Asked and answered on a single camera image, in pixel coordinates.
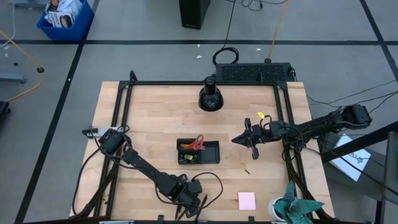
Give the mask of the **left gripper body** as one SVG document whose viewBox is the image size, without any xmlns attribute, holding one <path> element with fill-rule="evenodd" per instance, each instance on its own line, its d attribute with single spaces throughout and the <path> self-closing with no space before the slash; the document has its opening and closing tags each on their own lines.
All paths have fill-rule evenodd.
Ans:
<svg viewBox="0 0 398 224">
<path fill-rule="evenodd" d="M 200 199 L 198 195 L 201 193 L 201 183 L 197 179 L 190 182 L 180 184 L 174 194 L 174 202 L 181 205 L 198 206 Z"/>
</svg>

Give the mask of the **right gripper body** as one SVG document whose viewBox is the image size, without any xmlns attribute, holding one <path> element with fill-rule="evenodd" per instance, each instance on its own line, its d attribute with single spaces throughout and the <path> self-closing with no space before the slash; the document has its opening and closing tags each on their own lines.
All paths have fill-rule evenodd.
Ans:
<svg viewBox="0 0 398 224">
<path fill-rule="evenodd" d="M 244 120 L 244 132 L 250 134 L 250 137 L 246 141 L 251 143 L 250 149 L 252 150 L 252 158 L 254 160 L 259 158 L 259 151 L 256 145 L 281 140 L 287 132 L 286 125 L 283 121 L 273 121 L 269 123 L 269 128 L 266 129 L 260 127 L 258 124 L 252 126 L 249 118 Z"/>
</svg>

